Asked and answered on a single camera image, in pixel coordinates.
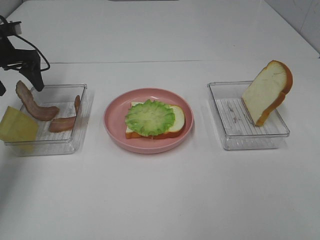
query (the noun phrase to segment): fake bacon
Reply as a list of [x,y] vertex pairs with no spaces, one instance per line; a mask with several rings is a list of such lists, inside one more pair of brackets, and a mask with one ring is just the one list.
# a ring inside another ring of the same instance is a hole
[[33,116],[35,119],[41,121],[50,121],[59,112],[59,108],[57,108],[56,106],[38,106],[37,103],[34,101],[34,97],[32,96],[30,90],[20,80],[16,83],[15,92],[21,99],[28,113],[30,113],[31,116]]
[[[75,108],[76,116],[79,110],[79,106],[80,106],[80,96],[77,95],[74,100],[74,108]],[[60,132],[73,129],[76,121],[76,116],[53,119],[49,126],[49,132],[60,133]]]

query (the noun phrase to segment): plastic tray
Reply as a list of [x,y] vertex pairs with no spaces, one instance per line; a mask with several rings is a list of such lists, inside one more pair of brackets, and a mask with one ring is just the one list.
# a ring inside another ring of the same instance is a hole
[[275,109],[263,126],[253,124],[242,94],[251,81],[208,83],[210,106],[225,150],[275,149],[290,131]]
[[56,118],[68,118],[76,115],[74,102],[80,95],[80,106],[72,130],[49,132],[51,121],[40,121],[33,118],[22,105],[20,111],[33,118],[39,125],[35,141],[4,142],[17,156],[59,155],[74,153],[83,142],[87,129],[88,100],[86,84],[46,85],[38,92],[31,89],[35,102],[42,107],[57,106]]

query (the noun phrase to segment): bread slice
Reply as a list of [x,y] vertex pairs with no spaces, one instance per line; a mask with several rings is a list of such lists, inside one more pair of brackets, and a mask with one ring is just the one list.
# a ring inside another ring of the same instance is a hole
[[[131,107],[137,104],[143,104],[143,102],[132,101]],[[168,129],[167,132],[157,135],[157,136],[141,136],[139,133],[132,131],[129,127],[126,127],[125,137],[127,139],[136,139],[136,138],[152,138],[152,139],[166,139],[166,138],[175,138],[178,137],[184,129],[185,126],[185,114],[181,107],[177,105],[170,105],[170,108],[173,109],[175,116],[174,124]]]
[[244,91],[242,100],[256,126],[285,99],[293,84],[292,73],[282,62],[272,60]]

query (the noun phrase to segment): white table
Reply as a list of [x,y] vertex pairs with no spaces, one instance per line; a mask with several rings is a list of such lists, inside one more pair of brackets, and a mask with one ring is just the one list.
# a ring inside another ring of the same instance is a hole
[[[279,149],[225,151],[206,84],[252,80],[264,60],[53,64],[46,84],[87,83],[94,102],[82,149],[15,157],[0,144],[1,240],[318,240],[319,76],[314,59],[280,59],[293,87],[278,108],[291,135]],[[18,73],[0,114],[20,105]],[[116,146],[103,125],[118,95],[157,87],[181,95],[195,118],[178,147],[143,155]]]
[[263,0],[30,0],[8,20],[53,63],[319,57]]

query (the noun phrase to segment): white bread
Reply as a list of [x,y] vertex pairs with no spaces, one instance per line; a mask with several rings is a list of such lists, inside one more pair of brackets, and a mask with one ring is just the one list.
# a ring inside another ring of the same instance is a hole
[[285,99],[293,84],[292,73],[282,62],[272,60],[244,91],[242,100],[256,126]]
[[[143,104],[143,102],[132,101],[131,107],[137,104]],[[170,108],[173,109],[175,116],[174,124],[163,134],[157,136],[141,136],[139,133],[132,131],[129,127],[126,127],[125,137],[127,139],[136,139],[136,138],[152,138],[152,139],[166,139],[166,138],[175,138],[179,136],[185,126],[185,114],[181,107],[177,105],[170,105]]]

